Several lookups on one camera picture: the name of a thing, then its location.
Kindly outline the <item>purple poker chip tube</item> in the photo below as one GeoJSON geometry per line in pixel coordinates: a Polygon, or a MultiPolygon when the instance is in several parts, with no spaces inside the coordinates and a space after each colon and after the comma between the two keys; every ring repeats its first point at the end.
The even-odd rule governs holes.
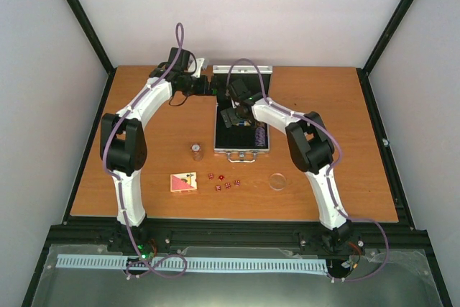
{"type": "Polygon", "coordinates": [[[254,131],[254,146],[257,148],[267,149],[267,127],[260,125],[254,131]]]}

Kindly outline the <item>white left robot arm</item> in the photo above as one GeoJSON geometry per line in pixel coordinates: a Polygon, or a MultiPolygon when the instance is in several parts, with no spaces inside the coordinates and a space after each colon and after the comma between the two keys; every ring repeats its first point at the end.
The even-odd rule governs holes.
{"type": "Polygon", "coordinates": [[[137,252],[150,242],[149,232],[139,226],[146,217],[141,193],[141,170],[147,159],[144,129],[175,92],[185,96],[211,93],[208,78],[201,73],[208,66],[206,59],[175,47],[170,52],[169,60],[150,73],[145,85],[125,107],[101,118],[100,156],[103,169],[116,189],[116,218],[119,223],[131,226],[124,242],[137,252]]]}

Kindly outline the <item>aluminium poker case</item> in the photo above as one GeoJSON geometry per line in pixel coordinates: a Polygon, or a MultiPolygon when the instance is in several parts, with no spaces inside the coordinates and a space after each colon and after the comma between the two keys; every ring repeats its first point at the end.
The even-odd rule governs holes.
{"type": "Polygon", "coordinates": [[[214,65],[213,75],[220,81],[219,93],[216,95],[216,115],[214,127],[213,151],[222,154],[232,163],[254,162],[258,154],[265,154],[270,151],[270,131],[268,126],[262,122],[254,122],[255,127],[232,126],[226,128],[220,111],[231,107],[231,101],[227,94],[226,86],[236,80],[243,80],[247,88],[253,94],[262,95],[262,92],[270,91],[272,77],[272,66],[260,65],[255,68],[251,65],[214,65]],[[254,131],[257,126],[267,127],[267,149],[254,146],[254,131]]]}

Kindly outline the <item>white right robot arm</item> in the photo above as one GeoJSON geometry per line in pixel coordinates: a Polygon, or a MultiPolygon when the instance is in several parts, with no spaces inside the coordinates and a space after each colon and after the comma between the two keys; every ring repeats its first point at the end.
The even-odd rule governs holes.
{"type": "Polygon", "coordinates": [[[268,129],[286,136],[294,166],[307,177],[318,206],[323,231],[321,242],[334,253],[352,235],[334,177],[337,141],[316,112],[301,114],[273,101],[264,86],[249,88],[244,79],[229,78],[218,93],[216,147],[247,147],[254,152],[268,147],[268,129]]]}

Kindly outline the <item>red playing card deck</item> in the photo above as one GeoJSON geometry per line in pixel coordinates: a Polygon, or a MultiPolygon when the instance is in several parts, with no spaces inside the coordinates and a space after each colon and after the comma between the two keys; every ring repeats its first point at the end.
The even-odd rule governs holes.
{"type": "Polygon", "coordinates": [[[170,191],[184,193],[198,189],[196,172],[176,173],[170,176],[170,191]]]}

